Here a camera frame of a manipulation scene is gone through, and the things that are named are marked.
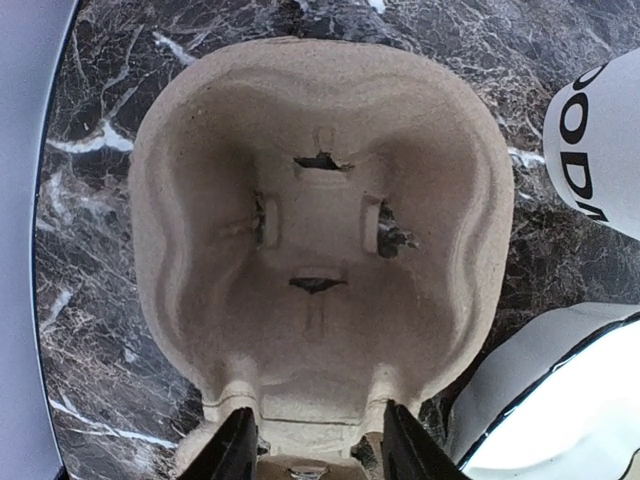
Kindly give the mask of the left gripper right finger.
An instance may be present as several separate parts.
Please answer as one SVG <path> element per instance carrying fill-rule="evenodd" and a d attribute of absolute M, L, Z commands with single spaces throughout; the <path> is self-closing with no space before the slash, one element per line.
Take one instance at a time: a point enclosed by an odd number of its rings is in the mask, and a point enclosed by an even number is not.
<path fill-rule="evenodd" d="M 382 439 L 384 478 L 456 480 L 463 473 L 402 404 L 389 400 Z"/>

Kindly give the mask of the brown cardboard cup carrier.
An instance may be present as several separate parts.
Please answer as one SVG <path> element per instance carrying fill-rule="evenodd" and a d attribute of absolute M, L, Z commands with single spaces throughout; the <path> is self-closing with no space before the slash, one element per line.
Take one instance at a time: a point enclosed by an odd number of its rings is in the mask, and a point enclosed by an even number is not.
<path fill-rule="evenodd" d="M 389 400 L 417 419 L 494 320 L 513 216 L 505 140 L 472 88 L 392 47 L 282 37 L 172 80 L 129 171 L 143 315 L 200 391 L 176 475 L 234 410 L 257 478 L 366 479 Z"/>

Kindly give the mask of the white paper cup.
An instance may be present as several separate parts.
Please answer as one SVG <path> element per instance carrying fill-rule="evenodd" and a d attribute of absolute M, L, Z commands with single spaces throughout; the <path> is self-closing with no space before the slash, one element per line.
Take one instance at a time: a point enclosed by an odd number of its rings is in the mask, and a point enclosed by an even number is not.
<path fill-rule="evenodd" d="M 639 238 L 639 51 L 591 69 L 552 98 L 543 156 L 560 198 Z"/>

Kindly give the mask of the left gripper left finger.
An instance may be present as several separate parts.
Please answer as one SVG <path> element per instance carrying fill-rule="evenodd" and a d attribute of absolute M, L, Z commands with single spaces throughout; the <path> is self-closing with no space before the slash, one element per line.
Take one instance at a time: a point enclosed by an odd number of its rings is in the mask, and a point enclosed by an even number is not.
<path fill-rule="evenodd" d="M 187 480 L 256 479 L 257 447 L 253 410 L 236 409 L 187 467 Z"/>

